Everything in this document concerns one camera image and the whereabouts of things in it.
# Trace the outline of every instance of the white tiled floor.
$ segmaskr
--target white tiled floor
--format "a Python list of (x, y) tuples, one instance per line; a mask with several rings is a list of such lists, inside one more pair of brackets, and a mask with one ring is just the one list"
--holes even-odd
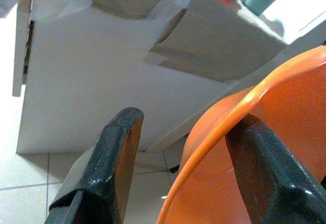
[[(0, 224), (42, 224), (80, 154), (15, 154), (24, 88), (20, 98), (11, 96), (14, 32), (14, 14), (0, 19)], [(156, 222), (176, 176), (168, 168), (179, 164), (183, 144), (184, 138), (164, 152), (137, 154), (125, 223)]]

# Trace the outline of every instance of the orange object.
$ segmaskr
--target orange object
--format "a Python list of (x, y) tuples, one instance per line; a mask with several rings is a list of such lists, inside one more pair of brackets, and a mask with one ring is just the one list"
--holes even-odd
[(304, 52), (255, 87), (212, 106), (184, 146), (180, 173), (156, 224), (251, 223), (225, 134), (251, 113), (321, 181), (326, 172), (326, 47)]

